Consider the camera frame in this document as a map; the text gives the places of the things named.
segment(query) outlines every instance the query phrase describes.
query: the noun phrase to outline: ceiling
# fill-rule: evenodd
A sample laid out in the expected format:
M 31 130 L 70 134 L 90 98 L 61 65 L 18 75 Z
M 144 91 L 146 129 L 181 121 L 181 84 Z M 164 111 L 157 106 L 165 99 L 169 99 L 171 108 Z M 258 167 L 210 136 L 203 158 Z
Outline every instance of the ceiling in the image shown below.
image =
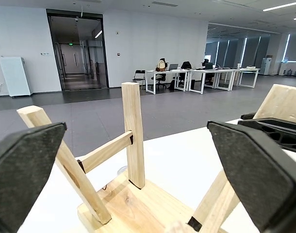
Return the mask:
M 296 33 L 296 5 L 269 12 L 262 10 L 296 0 L 157 0 L 178 5 L 152 4 L 153 0 L 0 0 L 0 5 L 104 13 L 109 8 L 190 17 L 213 23 L 277 33 Z
M 207 43 L 215 41 L 228 41 L 245 37 L 269 36 L 271 33 L 264 33 L 255 30 L 227 27 L 209 24 L 207 32 Z
M 71 38 L 71 42 L 75 43 L 78 43 L 79 40 L 94 40 L 92 31 L 99 24 L 100 21 L 92 19 L 51 17 L 51 31 L 60 43 L 63 43 L 65 38 Z

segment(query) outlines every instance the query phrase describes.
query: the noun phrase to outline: office desk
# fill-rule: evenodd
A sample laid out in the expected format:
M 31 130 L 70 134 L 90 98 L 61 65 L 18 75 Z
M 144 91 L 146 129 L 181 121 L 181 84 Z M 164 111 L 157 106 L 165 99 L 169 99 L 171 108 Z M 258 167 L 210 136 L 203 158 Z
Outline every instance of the office desk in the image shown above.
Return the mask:
M 241 69 L 236 70 L 236 72 L 239 73 L 239 77 L 238 77 L 238 79 L 237 79 L 236 85 L 237 85 L 237 86 L 243 86 L 243 87 L 249 87 L 249 88 L 255 88 L 255 85 L 256 85 L 256 81 L 257 81 L 257 77 L 258 77 L 259 70 L 260 70 L 260 69 L 257 69 L 257 68 L 256 68 L 256 69 L 241 68 Z M 245 73 L 245 72 L 247 72 L 247 71 L 255 72 L 255 77 L 254 77 L 253 85 L 245 85 L 245 84 L 241 84 L 243 73 Z
M 296 153 L 286 152 L 296 161 Z M 222 168 L 206 127 L 144 141 L 144 153 L 146 178 L 194 210 Z M 124 149 L 87 176 L 99 190 L 126 165 Z M 18 233 L 88 233 L 77 215 L 81 203 L 76 191 L 54 165 L 47 184 Z M 259 233 L 242 204 L 234 209 L 222 228 L 229 233 Z
M 180 73 L 185 73 L 185 80 L 184 80 L 184 85 L 183 88 L 179 87 L 179 74 Z M 188 79 L 188 70 L 172 70 L 172 71 L 155 71 L 155 70 L 148 70 L 146 71 L 146 74 L 152 74 L 153 75 L 153 91 L 150 91 L 148 89 L 148 75 L 145 75 L 146 79 L 146 92 L 150 92 L 152 94 L 156 94 L 156 75 L 157 74 L 175 74 L 175 89 L 181 90 L 181 91 L 186 91 L 187 89 L 187 79 Z
M 237 71 L 236 69 L 216 69 L 216 70 L 207 70 L 207 69 L 201 69 L 201 70 L 190 70 L 189 71 L 189 77 L 188 77 L 188 91 L 192 91 L 192 92 L 197 92 L 200 93 L 201 95 L 203 95 L 203 91 L 204 91 L 204 87 L 211 87 L 213 89 L 221 89 L 221 90 L 227 90 L 227 91 L 231 91 L 232 90 L 232 86 L 233 86 L 233 81 L 234 81 L 234 73 L 235 71 Z M 202 84 L 201 84 L 201 90 L 197 91 L 197 90 L 192 90 L 191 89 L 191 78 L 192 78 L 192 74 L 193 73 L 200 73 L 201 74 L 201 80 L 202 80 Z M 215 78 L 213 81 L 213 85 L 206 85 L 205 84 L 205 77 L 207 73 L 215 73 Z M 219 86 L 219 81 L 220 81 L 220 74 L 221 73 L 230 73 L 230 82 L 229 82 L 229 86 L 228 87 L 222 87 Z

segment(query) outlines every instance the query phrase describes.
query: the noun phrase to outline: doorway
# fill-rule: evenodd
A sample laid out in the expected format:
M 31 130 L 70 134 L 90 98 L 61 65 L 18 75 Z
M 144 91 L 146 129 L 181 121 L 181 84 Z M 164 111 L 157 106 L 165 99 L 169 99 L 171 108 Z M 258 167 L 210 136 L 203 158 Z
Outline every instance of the doorway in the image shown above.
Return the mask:
M 108 88 L 101 18 L 48 13 L 63 91 Z

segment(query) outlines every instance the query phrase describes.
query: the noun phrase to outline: folding chair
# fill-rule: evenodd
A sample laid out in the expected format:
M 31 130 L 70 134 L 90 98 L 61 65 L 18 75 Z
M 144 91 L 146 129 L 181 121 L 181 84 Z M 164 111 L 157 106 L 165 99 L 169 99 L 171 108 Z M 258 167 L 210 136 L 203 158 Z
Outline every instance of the folding chair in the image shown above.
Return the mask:
M 143 85 L 144 85 L 144 83 L 145 83 L 145 85 L 146 85 L 146 79 L 145 79 L 145 73 L 146 73 L 146 71 L 145 70 L 136 70 L 135 71 L 135 74 L 134 74 L 134 79 L 133 79 L 133 82 L 142 82 L 142 85 L 141 85 L 141 89 L 143 88 Z M 143 74 L 144 76 L 143 76 L 143 78 L 136 78 L 136 75 L 137 74 Z

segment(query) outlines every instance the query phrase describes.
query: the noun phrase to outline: door handle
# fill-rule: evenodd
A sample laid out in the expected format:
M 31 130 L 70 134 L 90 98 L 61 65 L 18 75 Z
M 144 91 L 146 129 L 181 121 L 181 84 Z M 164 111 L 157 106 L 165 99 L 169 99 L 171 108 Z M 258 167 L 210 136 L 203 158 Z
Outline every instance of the door handle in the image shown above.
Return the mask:
M 66 65 L 66 59 L 65 59 L 65 54 L 62 54 L 62 56 L 63 56 L 63 64 L 64 64 L 64 66 L 67 66 Z
M 77 65 L 77 58 L 76 58 L 76 54 L 74 53 L 74 57 L 75 57 L 75 64 L 76 64 L 76 66 L 78 66 Z

